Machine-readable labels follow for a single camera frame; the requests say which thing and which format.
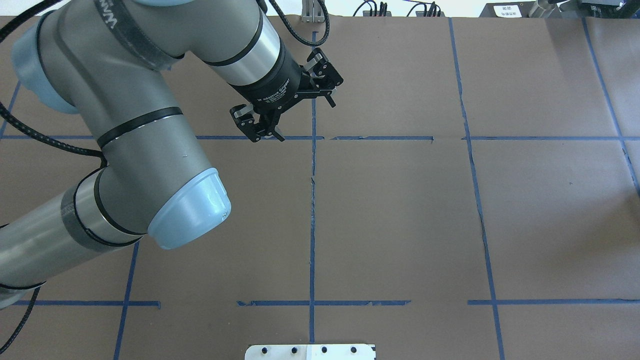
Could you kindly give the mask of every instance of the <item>black band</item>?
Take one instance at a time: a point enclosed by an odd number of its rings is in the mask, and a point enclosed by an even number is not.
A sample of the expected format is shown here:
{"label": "black band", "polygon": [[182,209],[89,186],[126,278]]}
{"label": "black band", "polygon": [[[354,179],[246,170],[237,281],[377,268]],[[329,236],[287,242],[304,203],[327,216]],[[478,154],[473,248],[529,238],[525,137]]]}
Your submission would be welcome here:
{"label": "black band", "polygon": [[231,85],[259,110],[275,110],[289,102],[298,91],[302,67],[280,40],[280,53],[271,70],[260,80],[249,85]]}
{"label": "black band", "polygon": [[115,138],[122,136],[129,131],[135,130],[142,125],[146,125],[150,122],[163,119],[165,117],[170,117],[174,115],[182,115],[182,110],[177,106],[173,106],[171,108],[164,108],[156,111],[151,111],[150,113],[144,114],[142,116],[136,117],[135,119],[129,120],[124,124],[120,124],[113,129],[107,131],[102,136],[98,138],[98,146],[103,148],[109,142],[113,141]]}
{"label": "black band", "polygon": [[93,3],[113,36],[150,69],[166,70],[184,57],[182,55],[174,58],[151,41],[140,29],[122,0],[93,0]]}
{"label": "black band", "polygon": [[25,290],[33,290],[35,288],[39,288],[42,285],[44,285],[45,281],[41,282],[40,284],[35,284],[35,285],[31,285],[31,286],[9,286],[9,285],[3,285],[0,284],[0,289],[2,290],[6,290],[5,292],[7,293],[13,293],[13,292],[18,292],[18,291],[25,291]]}
{"label": "black band", "polygon": [[249,45],[247,45],[241,52],[237,53],[232,58],[229,58],[223,61],[205,61],[204,63],[210,66],[225,66],[225,65],[233,64],[236,61],[240,60],[241,58],[244,58],[244,56],[247,55],[249,51],[251,51],[251,49],[253,49],[255,44],[257,44],[258,39],[260,38],[260,34],[262,34],[263,22],[264,22],[263,16],[262,14],[260,14],[260,22],[258,23],[258,30],[256,30],[255,34],[253,35],[253,38],[249,42]]}
{"label": "black band", "polygon": [[119,231],[129,235],[143,236],[144,234],[135,233],[131,230],[127,230],[124,227],[120,226],[120,224],[118,224],[115,220],[113,220],[113,218],[109,215],[107,210],[104,208],[102,199],[100,198],[100,178],[102,177],[103,174],[104,174],[104,171],[98,174],[98,177],[95,179],[95,184],[93,186],[93,197],[95,198],[96,205],[98,205],[98,210],[100,210],[100,214],[102,214],[104,219],[107,220],[109,225],[115,227]]}
{"label": "black band", "polygon": [[67,232],[78,244],[80,244],[80,246],[93,250],[95,252],[110,252],[113,251],[114,248],[125,247],[136,243],[136,241],[140,240],[140,238],[129,241],[127,243],[108,242],[102,239],[100,236],[97,236],[93,231],[87,229],[83,225],[82,221],[80,221],[80,217],[78,216],[76,209],[77,190],[80,187],[80,184],[82,184],[84,180],[86,180],[93,174],[95,174],[95,171],[82,179],[82,181],[78,183],[77,187],[70,188],[62,196],[60,212],[62,215],[62,222],[63,224],[65,224]]}

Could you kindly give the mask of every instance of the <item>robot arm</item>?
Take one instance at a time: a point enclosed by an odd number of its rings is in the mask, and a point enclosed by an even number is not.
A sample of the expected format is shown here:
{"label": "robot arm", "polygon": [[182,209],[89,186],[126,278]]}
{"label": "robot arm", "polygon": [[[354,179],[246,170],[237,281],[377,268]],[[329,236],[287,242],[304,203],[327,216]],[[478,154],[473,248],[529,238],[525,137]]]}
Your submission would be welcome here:
{"label": "robot arm", "polygon": [[172,249],[228,217],[218,172],[159,73],[186,51],[249,102],[231,114],[251,141],[284,140],[280,114],[302,99],[334,105],[342,78],[322,50],[298,65],[259,3],[74,0],[16,42],[22,84],[46,105],[80,113],[108,166],[0,228],[0,309],[146,233]]}

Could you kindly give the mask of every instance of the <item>metal bracket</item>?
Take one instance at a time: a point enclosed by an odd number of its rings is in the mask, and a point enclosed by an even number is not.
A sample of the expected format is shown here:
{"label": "metal bracket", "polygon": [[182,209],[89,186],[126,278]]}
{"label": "metal bracket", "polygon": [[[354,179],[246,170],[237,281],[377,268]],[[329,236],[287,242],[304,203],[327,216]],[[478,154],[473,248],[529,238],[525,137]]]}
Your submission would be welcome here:
{"label": "metal bracket", "polygon": [[[423,11],[416,11],[415,12],[415,16],[416,17],[430,17],[430,16],[425,16]],[[440,16],[436,16],[436,17],[445,17],[444,12],[440,12]]]}
{"label": "metal bracket", "polygon": [[[362,10],[362,16],[370,17],[371,15],[369,15],[369,12],[370,10]],[[390,11],[387,11],[385,16],[393,16],[393,15],[391,14]]]}
{"label": "metal bracket", "polygon": [[376,346],[367,344],[254,345],[244,360],[375,360]]}
{"label": "metal bracket", "polygon": [[[292,99],[278,106],[277,109],[256,107],[253,104],[241,104],[229,110],[236,126],[252,142],[261,138],[274,136],[281,142],[285,140],[278,129],[280,116],[304,99],[324,97],[334,108],[332,95],[336,87],[344,82],[342,76],[329,61],[322,49],[316,47],[307,58],[307,64],[302,67],[300,85]],[[259,114],[258,121],[253,117]]]}
{"label": "metal bracket", "polygon": [[317,0],[302,0],[303,22],[324,22],[324,14]]}

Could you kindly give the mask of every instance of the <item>blue tape line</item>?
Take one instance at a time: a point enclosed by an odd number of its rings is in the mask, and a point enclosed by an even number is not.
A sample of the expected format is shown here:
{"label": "blue tape line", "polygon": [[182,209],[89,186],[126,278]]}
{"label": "blue tape line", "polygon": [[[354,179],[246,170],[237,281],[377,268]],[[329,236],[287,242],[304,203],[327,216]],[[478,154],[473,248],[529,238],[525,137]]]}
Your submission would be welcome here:
{"label": "blue tape line", "polygon": [[405,306],[411,300],[317,300],[317,306]]}
{"label": "blue tape line", "polygon": [[471,140],[507,140],[507,141],[618,141],[615,136],[471,136]]}
{"label": "blue tape line", "polygon": [[627,299],[509,299],[509,300],[469,300],[471,306],[480,305],[597,305],[597,304],[627,304],[640,305],[640,300]]}
{"label": "blue tape line", "polygon": [[[247,306],[309,306],[306,300],[254,300],[236,302],[240,307]],[[411,300],[316,300],[315,306],[405,306]]]}
{"label": "blue tape line", "polygon": [[127,289],[124,293],[124,301],[122,304],[122,314],[120,315],[120,328],[118,329],[118,339],[116,340],[116,350],[113,352],[113,360],[118,360],[120,357],[120,347],[122,346],[122,335],[124,334],[124,324],[127,321],[127,310],[129,308],[129,297],[131,296],[131,284],[133,283],[133,273],[136,269],[136,259],[138,258],[138,247],[140,242],[137,242],[133,247],[133,255],[131,255],[131,266],[129,267],[129,278],[127,280]]}
{"label": "blue tape line", "polygon": [[[196,136],[198,140],[248,140],[246,136],[226,136],[226,135],[198,135]],[[313,140],[313,136],[285,136],[286,140]],[[318,136],[318,140],[324,140],[324,137]],[[277,140],[275,137],[271,138],[263,138],[264,140]]]}
{"label": "blue tape line", "polygon": [[620,140],[620,146],[622,146],[622,151],[624,152],[624,155],[625,155],[625,161],[627,162],[627,167],[629,169],[629,173],[631,174],[631,180],[633,180],[634,186],[636,187],[636,193],[638,194],[638,197],[640,197],[640,184],[638,184],[636,171],[634,170],[633,164],[631,164],[631,158],[629,157],[629,152],[627,151],[627,145],[625,144],[625,141],[622,137],[622,131],[620,130],[618,117],[616,116],[616,112],[613,110],[613,105],[611,104],[611,97],[609,97],[609,91],[607,90],[607,85],[605,85],[604,78],[602,77],[602,73],[600,72],[600,65],[598,64],[598,58],[596,58],[596,53],[593,50],[593,44],[591,43],[591,35],[589,35],[589,27],[587,26],[587,20],[585,18],[582,18],[582,28],[584,29],[584,36],[587,38],[587,45],[589,46],[591,59],[593,60],[593,65],[596,68],[596,73],[598,74],[598,80],[600,81],[602,92],[604,93],[604,97],[607,101],[607,107],[609,108],[609,113],[611,114],[611,118],[613,119],[613,124],[616,127],[618,139]]}
{"label": "blue tape line", "polygon": [[309,306],[307,300],[254,300],[250,302],[236,302],[238,306]]}
{"label": "blue tape line", "polygon": [[[316,41],[317,31],[311,33],[311,41]],[[311,226],[309,248],[309,343],[316,342],[316,142],[317,118],[316,100],[311,99]]]}
{"label": "blue tape line", "polygon": [[427,140],[433,141],[433,136],[336,136],[331,140]]}
{"label": "blue tape line", "polygon": [[[20,300],[14,306],[28,306],[29,300]],[[124,301],[117,300],[37,300],[35,306],[123,306]],[[160,301],[130,301],[129,306],[157,307]]]}
{"label": "blue tape line", "polygon": [[[30,140],[31,137],[27,135],[6,135],[3,137],[4,139],[13,139],[13,140]],[[93,140],[93,136],[91,135],[51,135],[50,138],[55,140]]]}
{"label": "blue tape line", "polygon": [[[20,91],[20,81],[18,80],[18,82],[15,84],[15,89],[13,89],[13,95],[11,96],[9,107],[7,108],[9,112],[13,110],[13,105],[15,104],[16,98],[18,98],[19,91]],[[3,138],[6,138],[6,136],[4,136],[4,130],[6,129],[6,125],[7,125],[6,120],[2,121],[2,126],[0,127],[0,140],[2,140]]]}
{"label": "blue tape line", "polygon": [[[471,133],[469,130],[469,122],[467,118],[467,110],[465,109],[465,102],[462,96],[462,78],[460,76],[460,64],[458,62],[458,50],[456,48],[456,37],[453,30],[453,21],[449,18],[449,33],[451,35],[451,48],[453,50],[453,60],[456,67],[456,78],[458,80],[458,93],[460,95],[460,108],[462,110],[462,117],[465,120],[465,135],[467,139],[467,151],[469,153],[469,163],[471,165],[471,176],[474,182],[474,191],[476,193],[476,207],[478,215],[480,216],[480,225],[482,227],[482,241],[484,244],[484,262],[486,263],[486,274],[489,280],[489,291],[491,293],[491,300],[495,301],[495,286],[493,283],[493,271],[491,268],[491,258],[489,256],[489,244],[486,238],[486,229],[484,226],[484,215],[482,209],[482,201],[480,199],[480,189],[478,187],[478,180],[476,176],[476,164],[474,163],[473,148],[471,146]],[[504,347],[502,346],[502,331],[500,329],[500,316],[498,314],[498,305],[492,304],[493,308],[493,323],[495,324],[495,335],[498,341],[498,352],[500,360],[504,358]]]}

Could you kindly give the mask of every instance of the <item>black cable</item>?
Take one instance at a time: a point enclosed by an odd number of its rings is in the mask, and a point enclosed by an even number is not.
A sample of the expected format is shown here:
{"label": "black cable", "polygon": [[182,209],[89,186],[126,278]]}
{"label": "black cable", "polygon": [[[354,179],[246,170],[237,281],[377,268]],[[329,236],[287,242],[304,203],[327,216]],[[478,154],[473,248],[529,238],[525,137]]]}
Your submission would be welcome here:
{"label": "black cable", "polygon": [[[0,43],[6,40],[9,34],[13,33],[20,25],[24,24],[27,20],[34,17],[38,13],[50,8],[52,5],[59,3],[60,1],[62,0],[44,0],[41,3],[38,3],[32,6],[31,8],[28,8],[27,10],[22,12],[20,15],[13,18],[7,25],[3,26],[2,29],[0,29]],[[0,116],[2,116],[2,118],[4,118],[7,121],[7,123],[9,123],[9,125],[15,127],[21,133],[27,135],[28,137],[34,140],[38,140],[39,142],[45,143],[47,145],[56,147],[64,151],[72,152],[74,154],[85,155],[85,156],[95,156],[96,158],[100,158],[101,167],[105,167],[107,164],[107,161],[104,155],[100,151],[84,149],[82,147],[76,147],[67,143],[59,142],[55,139],[48,137],[47,135],[44,135],[30,128],[29,126],[25,125],[25,123],[16,119],[9,112],[9,110],[4,107],[4,104],[2,102],[0,102]]]}
{"label": "black cable", "polygon": [[373,7],[371,6],[371,3],[373,3],[373,5],[376,7],[375,12],[378,12],[378,4],[376,4],[376,2],[375,2],[375,1],[373,1],[373,0],[365,0],[365,1],[363,1],[363,2],[362,2],[362,4],[360,4],[360,6],[358,6],[358,8],[356,9],[356,11],[354,11],[354,12],[353,12],[353,15],[352,15],[352,16],[357,15],[357,14],[358,14],[358,10],[360,10],[360,9],[361,9],[361,7],[363,7],[363,6],[364,6],[364,4],[369,4],[369,16],[373,16],[373,14],[374,14],[374,12],[373,12],[373,11],[374,11],[374,10],[373,10]]}
{"label": "black cable", "polygon": [[429,6],[429,14],[427,15],[428,17],[433,17],[436,13],[436,3],[431,3],[431,6]]}
{"label": "black cable", "polygon": [[406,14],[406,17],[409,17],[409,15],[411,15],[411,12],[413,11],[413,9],[415,9],[416,7],[420,6],[420,5],[424,5],[424,13],[427,13],[427,3],[417,3],[413,6],[413,8],[411,8],[411,10],[409,10],[409,12]]}
{"label": "black cable", "polygon": [[24,313],[22,320],[20,320],[18,327],[15,328],[15,330],[13,331],[13,334],[11,334],[11,336],[9,337],[9,340],[7,340],[6,343],[4,343],[4,345],[0,348],[0,354],[5,352],[6,349],[8,349],[9,346],[11,346],[15,338],[18,336],[18,334],[22,330],[24,324],[29,319],[29,315],[31,315],[31,310],[33,310],[33,306],[36,303],[36,299],[38,298],[39,292],[40,292],[40,288],[36,288],[35,290],[33,290],[33,295],[31,296],[31,300],[29,301],[29,306],[27,306],[27,311]]}
{"label": "black cable", "polygon": [[320,8],[322,9],[322,13],[324,14],[324,35],[320,40],[315,42],[302,38],[295,30],[293,30],[293,27],[291,27],[291,23],[287,20],[287,17],[284,15],[284,12],[282,12],[282,9],[276,3],[276,0],[269,0],[269,2],[271,3],[271,5],[273,5],[273,8],[276,10],[276,13],[278,13],[278,16],[284,23],[284,26],[287,28],[287,30],[289,30],[289,33],[293,35],[293,37],[296,38],[297,41],[305,44],[306,46],[320,46],[324,44],[327,38],[329,38],[329,11],[327,11],[326,9],[324,0],[317,0],[318,4],[320,4]]}

